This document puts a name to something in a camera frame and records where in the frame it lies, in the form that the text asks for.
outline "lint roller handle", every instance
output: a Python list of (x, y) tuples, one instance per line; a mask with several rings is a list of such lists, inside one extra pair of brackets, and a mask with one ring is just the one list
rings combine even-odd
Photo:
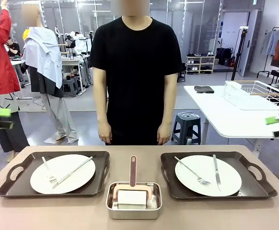
[(136, 156), (130, 158), (130, 186), (136, 185)]

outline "basket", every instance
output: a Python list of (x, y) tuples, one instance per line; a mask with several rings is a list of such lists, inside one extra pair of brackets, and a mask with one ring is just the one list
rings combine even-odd
[(258, 80), (227, 80), (223, 97), (241, 110), (279, 110), (279, 89)]

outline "man's right hand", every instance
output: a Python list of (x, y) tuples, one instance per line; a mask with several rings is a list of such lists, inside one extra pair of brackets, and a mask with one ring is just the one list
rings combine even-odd
[(7, 10), (6, 3), (7, 3), (7, 0), (1, 0), (1, 9), (2, 10)]
[(106, 122), (99, 122), (98, 124), (98, 135), (99, 138), (108, 144), (111, 144), (112, 140), (112, 131), (111, 131), (111, 126), (109, 123)]

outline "white plate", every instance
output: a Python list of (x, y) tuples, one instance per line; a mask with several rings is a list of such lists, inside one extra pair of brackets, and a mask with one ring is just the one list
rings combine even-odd
[[(65, 175), (76, 169), (88, 157), (83, 155), (71, 154), (53, 158), (47, 161), (49, 169), (53, 176), (59, 181)], [(75, 171), (69, 178), (52, 188), (53, 184), (49, 182), (48, 171), (42, 163), (32, 174), (30, 183), (31, 187), (42, 194), (62, 194), (68, 193), (85, 185), (95, 173), (95, 163), (93, 159)]]
[(238, 192), (242, 186), (239, 173), (226, 162), (217, 159), (217, 166), (221, 178), (220, 189), (217, 187), (213, 157), (189, 156), (181, 159), (190, 169), (200, 177), (209, 181), (210, 185), (202, 185), (197, 177), (183, 164), (177, 163), (175, 173), (179, 181), (188, 189), (206, 196), (230, 196)]

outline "door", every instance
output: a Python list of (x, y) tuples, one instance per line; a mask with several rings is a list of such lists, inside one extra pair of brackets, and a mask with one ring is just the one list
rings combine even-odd
[(254, 45), (254, 33), (255, 33), (255, 28), (256, 28), (256, 22), (258, 18), (258, 10), (251, 11), (249, 14), (249, 20), (248, 20), (248, 30), (247, 34), (244, 40), (243, 48), (242, 48), (242, 54), (240, 57), (240, 62), (238, 64), (238, 73), (240, 74), (241, 77), (244, 76), (245, 70), (246, 70), (246, 65), (247, 61), (249, 59), (249, 51)]

